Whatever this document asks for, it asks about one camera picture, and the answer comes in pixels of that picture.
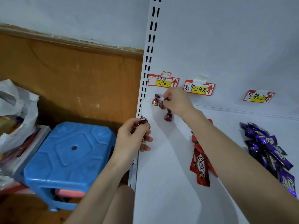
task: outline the left hand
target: left hand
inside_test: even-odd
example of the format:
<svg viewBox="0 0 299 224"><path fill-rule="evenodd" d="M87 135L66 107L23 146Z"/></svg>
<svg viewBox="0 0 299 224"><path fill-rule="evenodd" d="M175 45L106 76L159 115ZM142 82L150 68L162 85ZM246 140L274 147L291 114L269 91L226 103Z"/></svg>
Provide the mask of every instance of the left hand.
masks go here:
<svg viewBox="0 0 299 224"><path fill-rule="evenodd" d="M153 139L149 136L151 130L148 123L141 124L137 127L135 132L131 134L132 126L138 124L139 118L132 118L127 120L121 128L118 130L116 137L116 143L114 152L111 157L111 161L116 165L120 165L120 168L126 173L132 166L132 162L138 152L150 151L151 147L141 143L143 136L145 135L145 142L152 142Z"/></svg>

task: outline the price tag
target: price tag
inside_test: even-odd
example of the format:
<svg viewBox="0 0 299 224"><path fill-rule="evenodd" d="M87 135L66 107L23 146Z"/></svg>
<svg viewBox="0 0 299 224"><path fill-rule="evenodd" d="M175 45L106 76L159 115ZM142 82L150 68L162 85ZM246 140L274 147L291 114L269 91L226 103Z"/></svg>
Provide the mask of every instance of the price tag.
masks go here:
<svg viewBox="0 0 299 224"><path fill-rule="evenodd" d="M193 84L193 80L188 80L186 79L185 85L184 85L184 90L187 91L188 93L195 93L195 94L201 94L205 96L211 96L214 88L215 88L214 83L209 83L207 82L206 84Z"/></svg>
<svg viewBox="0 0 299 224"><path fill-rule="evenodd" d="M259 102L259 103L269 103L275 93L260 93L256 90L249 90L246 96L244 97L244 101L252 101L252 102Z"/></svg>
<svg viewBox="0 0 299 224"><path fill-rule="evenodd" d="M171 77L170 72L162 72L161 75L149 74L148 86L160 86L165 88L178 87L179 78Z"/></svg>

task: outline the plastic bag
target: plastic bag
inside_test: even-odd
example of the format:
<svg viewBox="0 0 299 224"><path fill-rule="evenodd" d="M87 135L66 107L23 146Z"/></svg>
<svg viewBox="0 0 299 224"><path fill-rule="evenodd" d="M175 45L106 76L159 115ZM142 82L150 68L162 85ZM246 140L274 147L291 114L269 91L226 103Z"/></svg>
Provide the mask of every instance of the plastic bag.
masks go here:
<svg viewBox="0 0 299 224"><path fill-rule="evenodd" d="M15 131L1 135L0 154L20 146L35 132L38 97L28 90L15 86L10 79L0 82L0 116L18 115L24 119Z"/></svg>

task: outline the candy pile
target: candy pile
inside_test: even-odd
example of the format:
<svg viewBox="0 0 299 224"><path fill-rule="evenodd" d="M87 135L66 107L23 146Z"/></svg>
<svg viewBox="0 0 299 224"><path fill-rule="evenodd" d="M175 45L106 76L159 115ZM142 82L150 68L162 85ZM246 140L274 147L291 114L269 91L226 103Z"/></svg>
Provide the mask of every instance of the candy pile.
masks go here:
<svg viewBox="0 0 299 224"><path fill-rule="evenodd" d="M152 105L153 106L159 106L160 109L165 109L166 107L163 105L163 101L159 102L159 99L160 98L160 95L158 94L155 94L155 98L152 100ZM167 108L167 114L164 116L164 119L167 121L167 122L171 122L172 121L172 114L171 114L171 111L170 109Z"/></svg>
<svg viewBox="0 0 299 224"><path fill-rule="evenodd" d="M192 142L194 143L193 157L190 165L190 171L196 173L197 183L200 185L210 187L209 169L217 176L214 168L212 167L207 155L198 143L196 137L192 132Z"/></svg>
<svg viewBox="0 0 299 224"><path fill-rule="evenodd" d="M277 146L276 137L270 136L266 130L254 123L241 123L240 125L245 130L245 135L252 139L245 141L249 154L297 197L295 177L287 171L293 165L286 159L287 153Z"/></svg>
<svg viewBox="0 0 299 224"><path fill-rule="evenodd" d="M134 133L137 129L137 127L140 125L140 124L144 124L144 123L149 123L149 121L147 120L147 118L145 118L144 116L141 116L140 117L140 120L138 120L138 124L134 124L132 126L132 130L131 130L131 133Z"/></svg>

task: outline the blue plastic stool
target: blue plastic stool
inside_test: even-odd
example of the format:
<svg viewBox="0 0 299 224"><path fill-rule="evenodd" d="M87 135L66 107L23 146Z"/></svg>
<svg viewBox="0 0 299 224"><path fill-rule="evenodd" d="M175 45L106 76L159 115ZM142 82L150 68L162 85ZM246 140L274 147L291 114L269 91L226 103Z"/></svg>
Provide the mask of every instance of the blue plastic stool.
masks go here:
<svg viewBox="0 0 299 224"><path fill-rule="evenodd" d="M77 204L54 200L51 189L87 192L107 164L115 135L103 126L57 125L24 169L25 183L49 210L74 210Z"/></svg>

